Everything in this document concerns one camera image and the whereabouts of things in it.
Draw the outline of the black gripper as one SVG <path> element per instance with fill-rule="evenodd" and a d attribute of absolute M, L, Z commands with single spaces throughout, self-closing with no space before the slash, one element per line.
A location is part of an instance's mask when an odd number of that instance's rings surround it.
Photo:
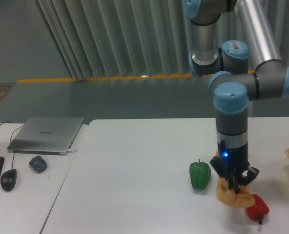
<path fill-rule="evenodd" d="M 227 181 L 228 189 L 238 194 L 242 185 L 248 185 L 259 174 L 259 170 L 251 167 L 248 161 L 248 145 L 228 148 L 227 140 L 218 142 L 219 156 L 214 156 L 210 164 L 220 178 Z"/>

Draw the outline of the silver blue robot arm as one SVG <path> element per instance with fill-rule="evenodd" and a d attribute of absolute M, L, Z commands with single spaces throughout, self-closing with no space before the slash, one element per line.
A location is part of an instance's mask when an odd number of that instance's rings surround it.
<path fill-rule="evenodd" d="M 186 0 L 186 18 L 194 25 L 195 47 L 189 66 L 208 83 L 216 111 L 218 155 L 211 165 L 239 193 L 259 171 L 248 162 L 248 104 L 252 100 L 289 96 L 289 67 L 276 46 L 262 0 Z M 235 12 L 247 41 L 214 42 L 215 22 Z"/>

